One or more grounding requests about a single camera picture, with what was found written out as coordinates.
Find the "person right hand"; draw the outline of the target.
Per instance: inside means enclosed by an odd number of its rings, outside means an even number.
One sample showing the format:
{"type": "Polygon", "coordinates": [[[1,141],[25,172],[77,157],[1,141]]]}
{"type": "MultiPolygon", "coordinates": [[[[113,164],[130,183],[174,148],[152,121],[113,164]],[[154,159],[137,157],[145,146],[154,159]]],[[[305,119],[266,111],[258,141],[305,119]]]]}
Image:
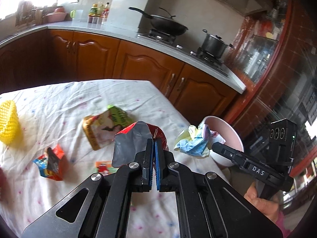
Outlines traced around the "person right hand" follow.
{"type": "Polygon", "coordinates": [[[255,182],[252,182],[252,184],[249,186],[247,192],[244,194],[244,198],[272,222],[276,223],[278,221],[279,203],[277,202],[277,199],[274,198],[273,200],[265,200],[258,198],[255,182]]]}

